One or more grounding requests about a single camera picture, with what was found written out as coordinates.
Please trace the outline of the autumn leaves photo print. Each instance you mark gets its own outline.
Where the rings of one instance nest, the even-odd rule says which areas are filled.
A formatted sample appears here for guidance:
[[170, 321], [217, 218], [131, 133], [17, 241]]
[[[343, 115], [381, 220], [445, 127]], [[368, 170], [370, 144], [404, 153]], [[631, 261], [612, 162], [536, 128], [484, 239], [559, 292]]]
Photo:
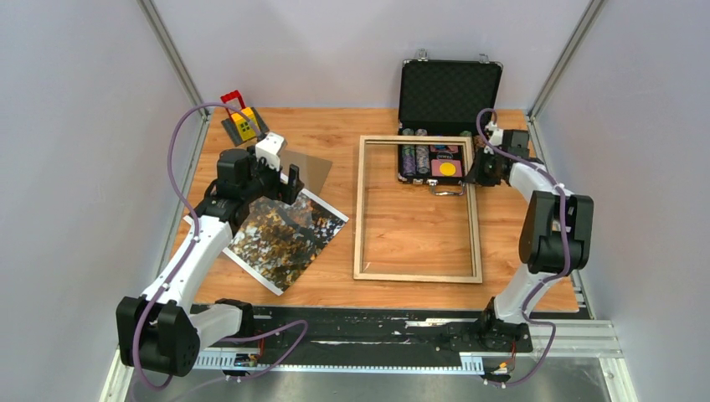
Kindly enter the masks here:
[[280, 296], [324, 251], [349, 218], [304, 189], [293, 204], [263, 197], [223, 249], [273, 294]]

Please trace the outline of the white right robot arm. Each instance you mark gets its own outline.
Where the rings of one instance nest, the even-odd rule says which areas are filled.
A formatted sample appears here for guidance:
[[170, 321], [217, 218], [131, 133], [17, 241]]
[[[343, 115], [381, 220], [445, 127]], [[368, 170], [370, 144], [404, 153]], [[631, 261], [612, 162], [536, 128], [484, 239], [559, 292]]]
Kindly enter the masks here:
[[586, 266], [594, 201], [567, 190], [542, 162], [530, 157], [527, 132], [488, 128], [476, 139], [466, 181], [481, 187], [506, 183], [527, 201], [518, 243], [521, 265], [475, 324], [481, 346], [500, 350], [528, 334], [532, 309], [553, 285]]

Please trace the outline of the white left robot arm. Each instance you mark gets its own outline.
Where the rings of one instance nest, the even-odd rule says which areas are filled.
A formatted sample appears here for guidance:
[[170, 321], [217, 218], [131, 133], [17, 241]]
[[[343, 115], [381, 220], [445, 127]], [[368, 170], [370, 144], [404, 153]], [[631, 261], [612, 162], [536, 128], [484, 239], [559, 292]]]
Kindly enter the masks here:
[[237, 346], [255, 341], [251, 304], [219, 299], [193, 313], [194, 298], [249, 217], [251, 204], [260, 198], [293, 204], [303, 188], [299, 167], [291, 164], [284, 174], [277, 152], [253, 147], [222, 152], [217, 177], [189, 212], [191, 227], [178, 252], [139, 297], [126, 296], [116, 308], [122, 363], [184, 377], [205, 348], [228, 339]]

